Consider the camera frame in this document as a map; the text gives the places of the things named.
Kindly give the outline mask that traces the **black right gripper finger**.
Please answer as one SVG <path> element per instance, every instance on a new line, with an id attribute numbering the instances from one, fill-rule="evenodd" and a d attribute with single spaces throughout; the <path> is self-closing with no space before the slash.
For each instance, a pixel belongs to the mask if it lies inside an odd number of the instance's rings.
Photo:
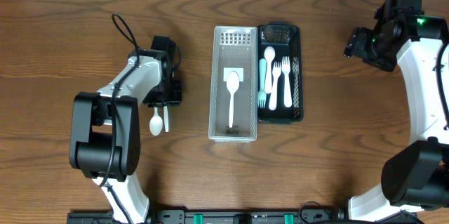
<path id="1" fill-rule="evenodd" d="M 356 27 L 353 33 L 352 55 L 362 59 L 373 59 L 373 34 L 371 29 Z"/>
<path id="2" fill-rule="evenodd" d="M 352 31 L 351 35 L 349 36 L 347 45 L 345 46 L 345 49 L 344 49 L 344 52 L 343 52 L 343 55 L 345 57 L 348 57 L 348 58 L 352 57 L 352 54 L 353 54 L 353 51 L 354 51 L 354 45 L 355 45 L 355 43 L 357 41 L 357 35 L 359 33 L 359 30 L 360 30 L 359 27 L 354 28 L 354 30 Z"/>

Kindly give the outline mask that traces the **white plastic spoon upside-down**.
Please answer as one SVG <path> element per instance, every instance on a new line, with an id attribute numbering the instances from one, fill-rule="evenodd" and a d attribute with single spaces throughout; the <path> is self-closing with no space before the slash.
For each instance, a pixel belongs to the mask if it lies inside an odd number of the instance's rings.
<path id="1" fill-rule="evenodd" d="M 153 136 L 157 136 L 161 133 L 163 128 L 163 119 L 159 115 L 158 108 L 154 108 L 154 115 L 149 121 L 149 129 Z"/>

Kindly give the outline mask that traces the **white plastic fork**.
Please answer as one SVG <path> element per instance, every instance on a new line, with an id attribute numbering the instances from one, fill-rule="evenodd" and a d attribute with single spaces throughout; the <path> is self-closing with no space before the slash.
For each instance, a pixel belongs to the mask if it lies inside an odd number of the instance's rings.
<path id="1" fill-rule="evenodd" d="M 281 70 L 284 75 L 284 88 L 283 88 L 283 103 L 285 107 L 292 106 L 292 95 L 290 89 L 290 58 L 288 56 L 284 56 L 282 58 Z"/>
<path id="2" fill-rule="evenodd" d="M 277 97 L 278 97 L 278 81 L 281 75 L 281 63 L 275 62 L 272 70 L 273 75 L 273 84 L 272 84 L 272 92 L 269 99 L 269 109 L 274 111 L 277 106 Z"/>

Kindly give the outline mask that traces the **small white plastic spoon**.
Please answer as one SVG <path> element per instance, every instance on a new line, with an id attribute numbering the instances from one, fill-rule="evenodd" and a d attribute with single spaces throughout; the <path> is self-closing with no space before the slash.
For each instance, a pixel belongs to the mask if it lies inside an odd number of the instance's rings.
<path id="1" fill-rule="evenodd" d="M 267 61 L 267 70 L 265 76 L 264 90 L 267 94 L 272 92 L 272 61 L 275 57 L 275 50 L 272 46 L 264 50 L 264 59 Z"/>

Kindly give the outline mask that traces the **pale green plastic fork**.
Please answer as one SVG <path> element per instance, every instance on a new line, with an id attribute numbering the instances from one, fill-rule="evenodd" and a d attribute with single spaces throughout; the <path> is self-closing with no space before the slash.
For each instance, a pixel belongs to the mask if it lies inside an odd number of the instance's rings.
<path id="1" fill-rule="evenodd" d="M 265 79 L 266 79 L 266 71 L 267 71 L 267 61 L 264 58 L 259 60 L 259 80 L 260 80 L 260 90 L 258 91 L 258 103 L 257 106 L 262 109 L 265 108 L 267 94 L 264 90 Z"/>

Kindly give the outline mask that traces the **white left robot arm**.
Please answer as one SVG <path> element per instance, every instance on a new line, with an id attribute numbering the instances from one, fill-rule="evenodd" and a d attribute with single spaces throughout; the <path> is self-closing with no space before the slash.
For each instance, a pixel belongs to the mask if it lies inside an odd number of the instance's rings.
<path id="1" fill-rule="evenodd" d="M 115 223 L 149 223 L 151 203 L 141 188 L 141 105 L 178 104 L 176 47 L 132 51 L 106 86 L 74 98 L 69 162 L 104 192 Z"/>

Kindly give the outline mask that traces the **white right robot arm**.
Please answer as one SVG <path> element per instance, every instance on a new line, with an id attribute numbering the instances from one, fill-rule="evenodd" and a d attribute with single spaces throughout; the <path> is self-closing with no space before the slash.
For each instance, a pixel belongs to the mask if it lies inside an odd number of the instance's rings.
<path id="1" fill-rule="evenodd" d="M 409 145 L 389 159 L 381 182 L 348 202 L 351 220 L 448 207 L 448 26 L 443 18 L 400 14 L 357 27 L 344 55 L 392 72 L 400 67 L 410 111 Z"/>

